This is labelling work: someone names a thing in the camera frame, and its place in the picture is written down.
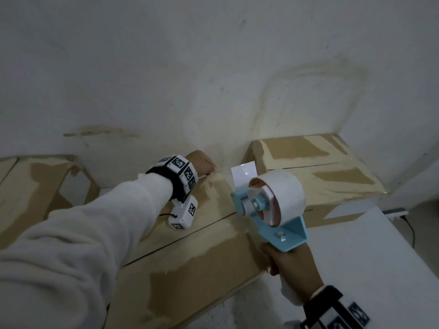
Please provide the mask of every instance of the fist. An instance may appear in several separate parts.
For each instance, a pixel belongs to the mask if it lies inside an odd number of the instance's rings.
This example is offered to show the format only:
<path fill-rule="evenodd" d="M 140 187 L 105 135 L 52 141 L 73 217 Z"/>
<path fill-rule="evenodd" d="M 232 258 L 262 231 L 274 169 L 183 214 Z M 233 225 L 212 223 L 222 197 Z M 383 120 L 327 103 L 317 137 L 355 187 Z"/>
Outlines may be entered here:
<path fill-rule="evenodd" d="M 192 163 L 195 171 L 197 171 L 198 177 L 202 175 L 210 175 L 217 170 L 217 166 L 212 159 L 207 157 L 207 155 L 201 150 L 191 152 L 186 156 L 186 159 Z"/>

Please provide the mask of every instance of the power strip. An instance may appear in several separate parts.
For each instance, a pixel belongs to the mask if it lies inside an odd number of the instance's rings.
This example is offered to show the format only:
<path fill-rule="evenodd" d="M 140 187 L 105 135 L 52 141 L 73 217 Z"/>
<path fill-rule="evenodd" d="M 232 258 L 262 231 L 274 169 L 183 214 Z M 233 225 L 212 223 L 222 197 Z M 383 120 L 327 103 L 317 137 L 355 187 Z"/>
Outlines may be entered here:
<path fill-rule="evenodd" d="M 408 215 L 409 212 L 406 208 L 396 208 L 396 209 L 384 210 L 383 214 L 389 220 L 393 221 L 394 219 L 400 219 L 401 217 Z"/>

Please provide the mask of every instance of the wrist band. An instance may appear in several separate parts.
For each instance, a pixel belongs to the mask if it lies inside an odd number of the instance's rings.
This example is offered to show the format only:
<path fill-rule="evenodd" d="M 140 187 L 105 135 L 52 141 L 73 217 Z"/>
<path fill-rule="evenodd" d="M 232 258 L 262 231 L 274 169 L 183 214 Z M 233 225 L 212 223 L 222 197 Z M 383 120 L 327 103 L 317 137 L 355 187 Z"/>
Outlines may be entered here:
<path fill-rule="evenodd" d="M 192 163 L 180 155 L 165 157 L 152 166 L 147 172 L 156 173 L 172 182 L 171 199 L 184 202 L 192 188 L 198 182 L 198 175 Z"/>

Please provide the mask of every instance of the white wall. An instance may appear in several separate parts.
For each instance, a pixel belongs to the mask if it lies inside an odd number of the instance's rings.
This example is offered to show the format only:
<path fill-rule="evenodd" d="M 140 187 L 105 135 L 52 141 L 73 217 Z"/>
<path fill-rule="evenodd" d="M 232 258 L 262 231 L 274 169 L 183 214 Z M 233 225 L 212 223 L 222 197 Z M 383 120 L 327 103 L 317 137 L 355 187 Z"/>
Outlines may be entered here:
<path fill-rule="evenodd" d="M 166 153 L 226 171 L 251 139 L 340 132 L 393 182 L 439 139 L 438 3 L 0 0 L 0 157 L 77 154 L 113 186 Z"/>

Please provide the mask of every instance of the white sweater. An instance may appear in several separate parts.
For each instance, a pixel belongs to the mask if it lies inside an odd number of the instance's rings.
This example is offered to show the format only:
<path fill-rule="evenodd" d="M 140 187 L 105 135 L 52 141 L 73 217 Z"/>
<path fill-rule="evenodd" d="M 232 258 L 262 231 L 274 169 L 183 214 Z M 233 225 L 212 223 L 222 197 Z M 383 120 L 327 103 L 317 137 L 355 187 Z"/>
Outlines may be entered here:
<path fill-rule="evenodd" d="M 172 191 L 139 175 L 24 232 L 0 252 L 0 328 L 101 328 L 120 266 Z"/>

